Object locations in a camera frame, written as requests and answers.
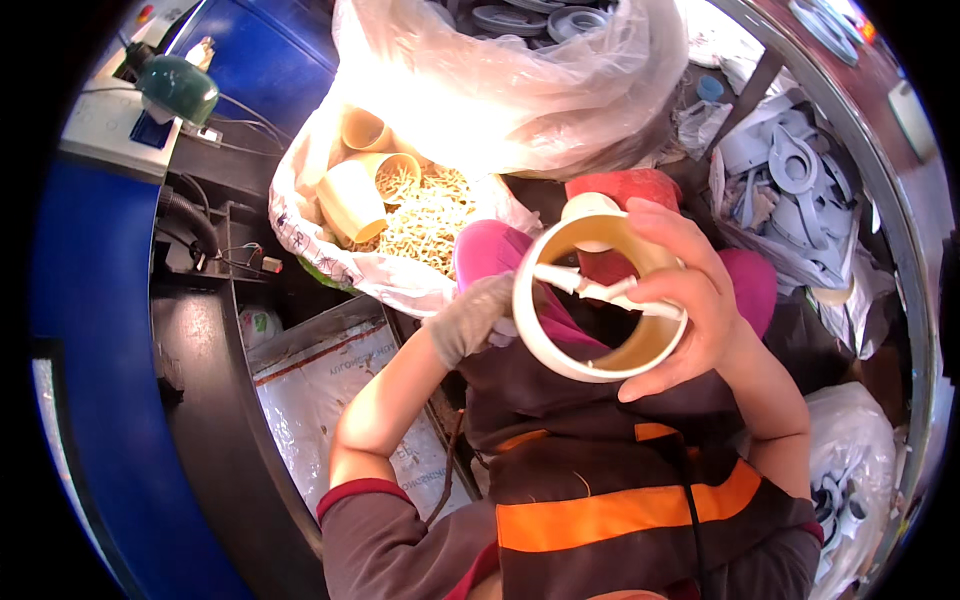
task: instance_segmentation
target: white plastic pipe fitting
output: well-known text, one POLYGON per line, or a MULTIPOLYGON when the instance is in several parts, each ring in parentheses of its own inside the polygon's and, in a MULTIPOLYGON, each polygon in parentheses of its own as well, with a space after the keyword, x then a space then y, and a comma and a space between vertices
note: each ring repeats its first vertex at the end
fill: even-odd
POLYGON ((582 363, 574 360, 546 336, 534 307, 534 271, 552 264, 583 243, 598 243, 617 250, 636 268, 640 278, 657 269, 682 269, 683 263, 663 246, 640 239, 630 229, 627 213, 591 211, 571 215, 534 242, 516 272, 514 320, 523 343, 552 371, 591 383, 620 381, 650 371, 669 356, 686 330, 687 314, 678 320, 644 314, 623 346, 606 356, 582 363))

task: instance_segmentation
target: forearm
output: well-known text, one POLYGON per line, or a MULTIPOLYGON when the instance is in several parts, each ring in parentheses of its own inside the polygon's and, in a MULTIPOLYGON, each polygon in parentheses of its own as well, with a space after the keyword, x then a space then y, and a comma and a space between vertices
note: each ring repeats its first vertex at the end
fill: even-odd
POLYGON ((809 433, 810 415, 797 384, 745 321, 734 326, 728 348, 716 370, 733 391, 751 436, 763 441, 809 433))
POLYGON ((390 456, 446 374, 429 333, 418 330, 340 417, 330 446, 330 487, 362 477, 392 479, 390 456))
POLYGON ((751 434, 747 460, 796 498, 810 497, 810 415, 800 390, 745 322, 717 365, 751 434))

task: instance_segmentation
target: hand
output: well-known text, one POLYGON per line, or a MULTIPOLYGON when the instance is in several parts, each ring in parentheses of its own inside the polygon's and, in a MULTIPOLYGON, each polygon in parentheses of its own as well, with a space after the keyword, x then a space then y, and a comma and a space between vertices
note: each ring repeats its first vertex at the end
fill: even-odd
POLYGON ((720 256, 692 221, 640 198, 627 202, 636 235, 660 244, 686 265, 644 276, 627 292, 634 302, 672 300, 689 316, 686 334, 670 356, 620 387, 621 402, 659 394, 711 369, 720 369, 744 335, 755 335, 736 310, 733 283, 720 256))
POLYGON ((448 369, 490 344, 505 346, 516 328, 510 316, 514 274, 477 279, 447 308, 423 321, 440 360, 448 369))

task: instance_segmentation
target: gray glove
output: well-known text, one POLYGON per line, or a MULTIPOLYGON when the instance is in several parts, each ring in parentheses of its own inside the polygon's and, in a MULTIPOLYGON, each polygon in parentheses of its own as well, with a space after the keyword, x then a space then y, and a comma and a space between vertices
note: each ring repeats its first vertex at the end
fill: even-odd
POLYGON ((447 308, 423 320, 448 369, 491 345, 503 347, 516 337, 512 313, 514 274, 477 279, 447 308))

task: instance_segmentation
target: black corrugated hose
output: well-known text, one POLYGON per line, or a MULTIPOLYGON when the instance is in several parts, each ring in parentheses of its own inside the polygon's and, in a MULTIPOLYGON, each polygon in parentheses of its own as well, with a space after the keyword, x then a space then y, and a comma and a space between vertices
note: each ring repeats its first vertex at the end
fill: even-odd
POLYGON ((161 219, 173 217, 187 225, 197 236, 197 245, 201 252, 206 254, 207 259, 219 253, 220 245, 217 243, 217 231, 213 228, 213 224, 189 200, 175 192, 173 187, 160 186, 156 216, 161 219))

